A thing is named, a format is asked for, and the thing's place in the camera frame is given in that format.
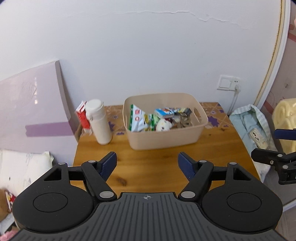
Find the lilac leaning board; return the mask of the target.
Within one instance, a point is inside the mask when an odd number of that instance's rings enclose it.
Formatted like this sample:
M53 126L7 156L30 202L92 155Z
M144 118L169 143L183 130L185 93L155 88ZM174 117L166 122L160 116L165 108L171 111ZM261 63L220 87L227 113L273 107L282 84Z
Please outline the lilac leaning board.
M73 164L78 140L69 111L59 61L37 66L1 81L1 148L50 152Z

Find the long cartoon character box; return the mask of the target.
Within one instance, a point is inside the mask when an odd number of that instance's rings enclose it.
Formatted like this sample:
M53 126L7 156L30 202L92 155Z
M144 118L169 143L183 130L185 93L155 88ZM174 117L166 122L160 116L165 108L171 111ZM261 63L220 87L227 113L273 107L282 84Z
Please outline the long cartoon character box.
M172 111L174 114L181 114L184 113L186 108L170 108L170 111Z

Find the white wall socket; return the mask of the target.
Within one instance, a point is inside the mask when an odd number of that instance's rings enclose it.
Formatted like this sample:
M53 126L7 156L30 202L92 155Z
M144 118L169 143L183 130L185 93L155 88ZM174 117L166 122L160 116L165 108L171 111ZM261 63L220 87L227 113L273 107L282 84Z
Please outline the white wall socket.
M217 90L237 91L242 80L238 77L221 75L218 81Z

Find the red white milk carton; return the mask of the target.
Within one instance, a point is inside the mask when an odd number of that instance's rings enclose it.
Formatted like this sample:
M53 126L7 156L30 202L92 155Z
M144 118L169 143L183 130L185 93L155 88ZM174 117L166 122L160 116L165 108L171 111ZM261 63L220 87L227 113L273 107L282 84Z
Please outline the red white milk carton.
M92 134L92 129L89 120L86 117L86 101L81 101L79 106L75 109L75 114L82 126L84 133Z

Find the green white chip bag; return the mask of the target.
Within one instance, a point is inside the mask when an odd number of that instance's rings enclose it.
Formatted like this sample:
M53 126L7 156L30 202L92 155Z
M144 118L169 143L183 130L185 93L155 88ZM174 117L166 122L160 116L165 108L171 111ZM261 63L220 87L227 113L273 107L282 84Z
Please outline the green white chip bag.
M132 104L130 106L130 118L128 129L131 132L142 132L147 131L148 124L145 118L146 114L143 110Z

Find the blue cartoon small box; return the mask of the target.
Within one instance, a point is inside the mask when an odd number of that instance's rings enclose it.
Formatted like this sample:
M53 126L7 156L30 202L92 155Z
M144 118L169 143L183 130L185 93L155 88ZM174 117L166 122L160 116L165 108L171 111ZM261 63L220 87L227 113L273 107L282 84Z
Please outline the blue cartoon small box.
M157 108L154 110L154 114L158 118L172 118L174 116L174 113L169 108Z

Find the beige plastic storage basket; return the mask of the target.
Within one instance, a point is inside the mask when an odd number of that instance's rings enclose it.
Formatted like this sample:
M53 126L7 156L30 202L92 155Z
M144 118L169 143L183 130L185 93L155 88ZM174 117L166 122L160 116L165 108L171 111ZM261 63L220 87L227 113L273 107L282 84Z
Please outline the beige plastic storage basket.
M158 93L127 98L123 122L132 149L152 150L195 143L208 117L190 94Z

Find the light blue cloth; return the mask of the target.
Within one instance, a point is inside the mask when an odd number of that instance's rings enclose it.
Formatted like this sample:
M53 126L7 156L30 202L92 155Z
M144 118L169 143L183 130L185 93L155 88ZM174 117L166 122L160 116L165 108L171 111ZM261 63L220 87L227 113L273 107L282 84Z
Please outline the light blue cloth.
M267 119L256 106L237 108L229 118L249 154L256 148L276 150Z

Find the white plush toy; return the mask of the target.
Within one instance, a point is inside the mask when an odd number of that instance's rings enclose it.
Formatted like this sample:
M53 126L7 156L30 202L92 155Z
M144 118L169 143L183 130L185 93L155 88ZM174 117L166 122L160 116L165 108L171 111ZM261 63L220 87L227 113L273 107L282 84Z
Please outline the white plush toy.
M157 132L169 131L172 127L173 127L173 124L170 121L170 119L162 118L158 121L156 125L156 131Z

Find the white power strip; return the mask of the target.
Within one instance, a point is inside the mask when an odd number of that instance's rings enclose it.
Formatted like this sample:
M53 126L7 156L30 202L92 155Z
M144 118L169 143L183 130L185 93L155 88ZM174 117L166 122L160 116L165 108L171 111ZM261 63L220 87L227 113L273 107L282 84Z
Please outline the white power strip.
M268 149L269 145L266 138L256 128L249 132L249 137L255 142L256 146L260 149Z

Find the black power adapter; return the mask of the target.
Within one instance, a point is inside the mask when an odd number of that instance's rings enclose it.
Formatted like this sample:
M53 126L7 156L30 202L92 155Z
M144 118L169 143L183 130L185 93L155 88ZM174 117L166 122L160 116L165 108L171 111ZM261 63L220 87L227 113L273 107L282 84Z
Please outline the black power adapter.
M190 108L186 108L183 113L182 113L182 116L190 116L192 113L191 109Z

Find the green snack packet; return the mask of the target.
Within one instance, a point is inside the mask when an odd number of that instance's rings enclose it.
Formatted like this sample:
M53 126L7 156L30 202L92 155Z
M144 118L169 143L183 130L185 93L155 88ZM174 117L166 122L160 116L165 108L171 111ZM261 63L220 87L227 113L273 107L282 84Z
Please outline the green snack packet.
M155 131L159 120L156 114L144 114L144 130Z

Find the yellow plush cushion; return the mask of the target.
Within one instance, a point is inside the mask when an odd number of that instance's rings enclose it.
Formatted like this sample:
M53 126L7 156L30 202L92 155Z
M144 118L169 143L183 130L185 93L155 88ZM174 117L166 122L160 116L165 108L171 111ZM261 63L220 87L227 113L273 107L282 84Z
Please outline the yellow plush cushion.
M295 98L281 100L273 111L272 119L275 130L293 130L295 128ZM295 140L279 140L279 142L285 154L295 152Z

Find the white thermos bottle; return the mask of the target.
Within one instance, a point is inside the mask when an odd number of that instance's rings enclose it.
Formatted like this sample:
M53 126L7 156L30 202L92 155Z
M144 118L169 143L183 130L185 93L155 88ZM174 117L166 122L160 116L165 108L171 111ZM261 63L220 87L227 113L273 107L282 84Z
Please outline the white thermos bottle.
M112 140L110 126L106 117L104 103L99 99L86 102L86 118L88 119L93 135L100 145L107 145Z

